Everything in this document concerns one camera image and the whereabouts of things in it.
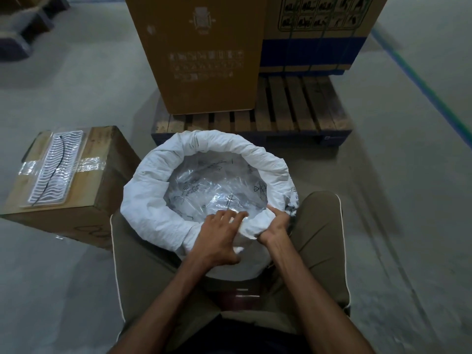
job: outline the forearm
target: forearm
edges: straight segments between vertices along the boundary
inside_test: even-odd
[[[110,350],[118,353],[159,353],[173,328],[175,316],[185,299],[208,267],[194,257],[187,256],[174,279],[154,300],[139,321],[131,327]]]
[[[367,340],[313,278],[288,236],[268,249],[295,300],[312,351],[373,353]]]

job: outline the black cable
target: black cable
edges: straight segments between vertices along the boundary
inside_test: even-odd
[[[51,181],[52,177],[54,176],[54,174],[56,174],[56,171],[57,169],[59,169],[59,166],[61,166],[62,164],[62,160],[64,160],[64,156],[66,155],[66,143],[64,142],[64,139],[62,139],[62,135],[59,136],[60,139],[62,140],[62,156],[61,156],[61,159],[60,159],[60,162],[59,164],[56,166],[56,168],[54,169],[54,171],[52,172],[52,175],[50,176],[48,182],[46,183],[46,186],[44,187],[43,189],[43,192],[38,196],[38,198],[36,199],[36,201],[31,205],[31,206],[34,206],[37,204],[37,202],[41,199],[41,197],[44,195],[44,192],[46,191],[46,189],[48,188],[49,186],[49,182]]]

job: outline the clear tape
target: clear tape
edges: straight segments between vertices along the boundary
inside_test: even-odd
[[[20,171],[18,175],[31,175],[34,172],[34,168],[38,160],[30,160],[26,161],[21,165]],[[95,158],[83,158],[80,159],[79,164],[77,166],[77,170],[75,172],[83,172],[83,171],[94,171],[94,170],[104,170],[106,165],[106,161],[100,159],[100,157]]]

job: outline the hand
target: hand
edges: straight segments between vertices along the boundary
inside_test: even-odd
[[[207,270],[239,263],[240,259],[233,250],[233,240],[246,216],[246,211],[236,213],[232,210],[219,210],[214,215],[208,215],[189,256],[198,257]]]
[[[270,205],[267,205],[267,208],[275,214],[275,219],[272,220],[268,229],[261,233],[258,240],[270,250],[270,247],[275,243],[286,242],[286,240],[290,242],[287,234],[290,216],[285,211]]]

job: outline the wooden pallet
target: wooden pallet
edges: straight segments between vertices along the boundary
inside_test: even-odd
[[[347,118],[329,77],[259,78],[253,110],[170,115],[162,98],[156,111],[152,138],[162,144],[185,130],[220,130],[236,133],[257,145],[277,136],[314,137],[324,146],[339,146],[351,133]]]
[[[36,7],[0,15],[0,60],[17,61],[31,56],[34,38],[53,29],[51,18],[69,7],[67,0],[41,0]]]

